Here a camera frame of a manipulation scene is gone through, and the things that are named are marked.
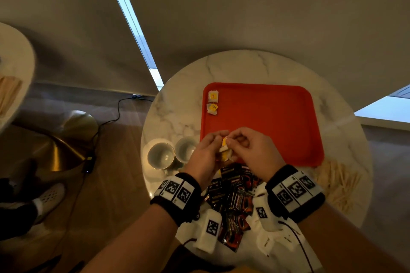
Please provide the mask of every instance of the orange tray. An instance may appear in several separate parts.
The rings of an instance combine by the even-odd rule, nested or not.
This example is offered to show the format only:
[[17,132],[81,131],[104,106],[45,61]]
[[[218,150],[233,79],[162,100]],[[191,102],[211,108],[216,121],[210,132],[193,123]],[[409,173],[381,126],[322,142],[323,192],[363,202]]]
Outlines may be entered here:
[[[217,115],[207,113],[208,92],[217,90]],[[310,93],[300,86],[211,83],[202,97],[201,139],[209,132],[246,126],[272,138],[288,164],[315,167],[324,152]]]

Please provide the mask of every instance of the sneaker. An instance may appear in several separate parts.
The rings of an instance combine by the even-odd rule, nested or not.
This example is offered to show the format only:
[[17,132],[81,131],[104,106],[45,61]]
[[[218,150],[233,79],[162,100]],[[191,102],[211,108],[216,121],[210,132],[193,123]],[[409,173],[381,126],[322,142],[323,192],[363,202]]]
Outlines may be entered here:
[[36,167],[37,163],[34,159],[25,159],[13,165],[13,172],[9,177],[9,184],[13,187],[13,196],[20,193],[27,174]]
[[38,198],[33,200],[33,203],[37,207],[38,216],[35,220],[35,224],[39,224],[43,219],[56,208],[66,194],[66,188],[62,183],[55,184],[49,188],[46,192],[41,194]]

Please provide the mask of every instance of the person's left hand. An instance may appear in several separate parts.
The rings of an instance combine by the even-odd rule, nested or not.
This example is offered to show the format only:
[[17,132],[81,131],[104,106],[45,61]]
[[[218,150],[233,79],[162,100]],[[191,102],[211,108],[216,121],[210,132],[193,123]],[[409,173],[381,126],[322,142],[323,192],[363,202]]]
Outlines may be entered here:
[[202,190],[208,187],[218,169],[232,163],[231,160],[226,162],[216,162],[215,160],[215,155],[222,145],[222,138],[228,134],[229,131],[224,130],[206,135],[196,146],[187,165],[185,165],[184,172],[195,178]]

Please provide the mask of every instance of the marble tabletop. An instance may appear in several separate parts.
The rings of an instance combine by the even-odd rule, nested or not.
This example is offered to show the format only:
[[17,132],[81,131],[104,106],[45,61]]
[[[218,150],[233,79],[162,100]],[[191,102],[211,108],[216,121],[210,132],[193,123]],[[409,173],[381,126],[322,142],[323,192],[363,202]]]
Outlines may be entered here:
[[2,118],[0,132],[13,121],[33,81],[35,54],[31,43],[17,29],[0,22],[0,75],[15,76],[22,80],[21,88]]
[[[263,51],[235,50],[206,56],[181,69],[165,84],[147,114],[141,138],[142,169],[150,196],[172,171],[152,168],[146,157],[149,149],[159,141],[175,145],[183,136],[199,140],[202,92],[212,82],[299,85],[307,89],[313,98],[325,157],[362,174],[353,195],[357,204],[347,216],[356,226],[362,225],[372,197],[373,168],[359,120],[325,79],[289,58]],[[187,241],[194,226],[182,224],[176,238],[181,243]],[[219,242],[211,255],[191,244],[187,248],[215,264],[247,265],[262,272],[309,271],[300,247],[291,253],[283,245],[275,244],[274,256],[266,257],[257,249],[255,240],[252,231],[245,232],[236,253]],[[303,246],[314,269],[321,267],[309,244],[305,242]]]

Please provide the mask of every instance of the roller blind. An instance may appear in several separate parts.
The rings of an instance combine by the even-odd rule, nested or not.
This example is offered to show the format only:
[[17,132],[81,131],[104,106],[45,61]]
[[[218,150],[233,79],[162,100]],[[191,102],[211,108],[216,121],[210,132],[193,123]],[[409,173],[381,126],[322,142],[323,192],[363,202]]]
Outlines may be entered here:
[[38,82],[158,92],[117,0],[0,0],[0,21],[32,42]]
[[292,58],[354,110],[410,80],[409,0],[131,0],[164,81],[230,49]]

